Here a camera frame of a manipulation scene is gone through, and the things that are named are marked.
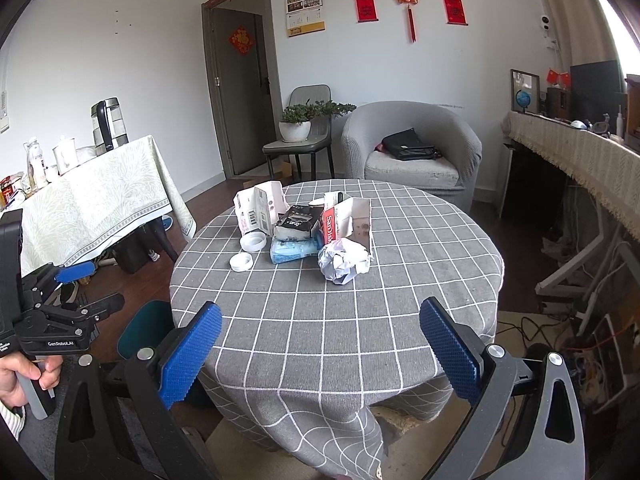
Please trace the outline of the person's left hand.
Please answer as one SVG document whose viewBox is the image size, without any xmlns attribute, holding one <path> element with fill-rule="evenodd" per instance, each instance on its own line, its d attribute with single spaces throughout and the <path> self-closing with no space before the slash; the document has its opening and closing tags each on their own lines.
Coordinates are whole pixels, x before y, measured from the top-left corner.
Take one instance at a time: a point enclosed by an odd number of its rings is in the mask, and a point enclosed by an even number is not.
<svg viewBox="0 0 640 480">
<path fill-rule="evenodd" d="M 0 399 L 9 410 L 20 408 L 28 403 L 26 394 L 18 382 L 20 376 L 35 380 L 42 390 L 55 388 L 60 382 L 63 365 L 62 356 L 47 356 L 44 369 L 27 359 L 21 352 L 13 352 L 0 359 Z"/>
</svg>

